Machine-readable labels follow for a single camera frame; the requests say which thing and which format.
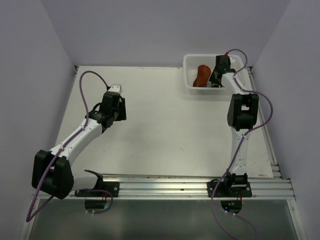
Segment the brown microfiber towel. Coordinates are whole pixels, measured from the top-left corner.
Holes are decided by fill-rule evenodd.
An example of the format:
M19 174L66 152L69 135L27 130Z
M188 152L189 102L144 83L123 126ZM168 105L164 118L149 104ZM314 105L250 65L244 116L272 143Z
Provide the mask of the brown microfiber towel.
M210 76L210 67L204 64L199 65L197 68L197 75L192 86L195 88L206 88Z

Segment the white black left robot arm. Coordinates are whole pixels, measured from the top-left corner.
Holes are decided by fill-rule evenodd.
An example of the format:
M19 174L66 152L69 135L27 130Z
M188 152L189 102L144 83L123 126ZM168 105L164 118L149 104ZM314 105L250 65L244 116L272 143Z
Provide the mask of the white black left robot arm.
M103 193L103 176L92 170L76 173L72 165L80 153L115 121L126 120L125 99L109 89L80 126L63 142L49 151L40 150L34 157L31 185L58 199L72 191L87 191L92 196Z

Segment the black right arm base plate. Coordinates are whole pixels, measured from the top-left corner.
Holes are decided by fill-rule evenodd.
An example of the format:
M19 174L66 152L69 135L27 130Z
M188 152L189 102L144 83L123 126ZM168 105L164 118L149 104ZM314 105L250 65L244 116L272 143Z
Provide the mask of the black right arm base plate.
M230 188L227 188L223 182L221 182L216 188L217 183L217 179L214 179L206 183L207 194L209 198L211 198L213 194L215 198L251 198L253 196L251 185L249 182L244 187L240 186Z

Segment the yellow microfiber towel black trim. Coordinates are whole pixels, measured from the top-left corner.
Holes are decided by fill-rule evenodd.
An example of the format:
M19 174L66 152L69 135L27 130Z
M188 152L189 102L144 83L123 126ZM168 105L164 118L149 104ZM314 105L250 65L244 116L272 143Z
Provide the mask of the yellow microfiber towel black trim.
M223 88L224 86L213 83L211 87L212 87L212 88Z

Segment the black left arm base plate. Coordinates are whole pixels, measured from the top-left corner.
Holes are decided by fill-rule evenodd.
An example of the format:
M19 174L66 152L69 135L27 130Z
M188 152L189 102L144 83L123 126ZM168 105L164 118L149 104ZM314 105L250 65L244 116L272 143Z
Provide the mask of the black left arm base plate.
M120 191L120 183L118 181L102 181L97 183L93 189L77 190L74 193L75 197L84 198L104 198L112 197L117 198Z

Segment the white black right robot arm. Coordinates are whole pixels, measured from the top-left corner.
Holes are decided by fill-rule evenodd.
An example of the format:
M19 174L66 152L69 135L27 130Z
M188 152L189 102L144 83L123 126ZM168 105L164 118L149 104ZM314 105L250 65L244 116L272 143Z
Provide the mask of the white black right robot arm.
M232 197L249 187L247 174L249 131L257 123L259 96L249 92L240 82L227 54L215 57L215 67L209 81L213 87L223 87L231 93L227 112L227 124L232 136L231 159L221 180L214 182L213 195Z

